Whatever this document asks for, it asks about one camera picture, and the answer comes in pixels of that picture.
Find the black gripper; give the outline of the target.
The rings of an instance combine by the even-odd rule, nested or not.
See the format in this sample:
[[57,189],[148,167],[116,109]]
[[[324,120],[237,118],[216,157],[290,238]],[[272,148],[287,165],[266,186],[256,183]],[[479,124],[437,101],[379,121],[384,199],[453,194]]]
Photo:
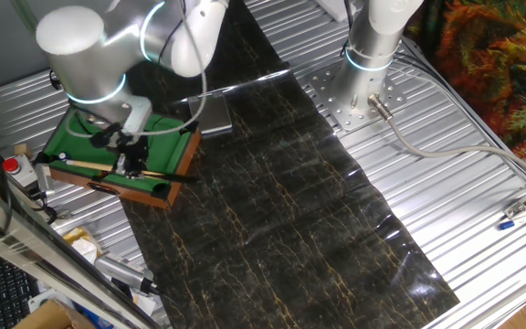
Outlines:
[[89,142],[97,149],[105,149],[119,156],[114,166],[116,175],[139,176],[147,169],[149,142],[146,136],[133,136],[117,128],[107,128],[93,134]]

